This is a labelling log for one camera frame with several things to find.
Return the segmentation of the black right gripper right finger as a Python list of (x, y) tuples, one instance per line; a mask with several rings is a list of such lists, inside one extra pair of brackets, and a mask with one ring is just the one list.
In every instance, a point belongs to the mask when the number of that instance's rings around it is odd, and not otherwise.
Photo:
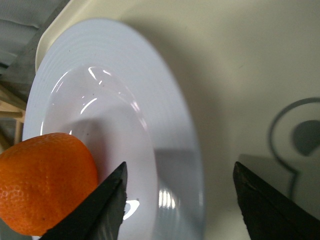
[(233, 182), (243, 221), (252, 240), (318, 240), (320, 221), (235, 162)]

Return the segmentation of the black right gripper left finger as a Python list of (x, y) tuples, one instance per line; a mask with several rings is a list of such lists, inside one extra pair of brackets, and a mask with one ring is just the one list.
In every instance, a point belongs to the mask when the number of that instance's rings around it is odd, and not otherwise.
[(116, 240), (127, 200), (127, 164), (122, 162), (42, 240)]

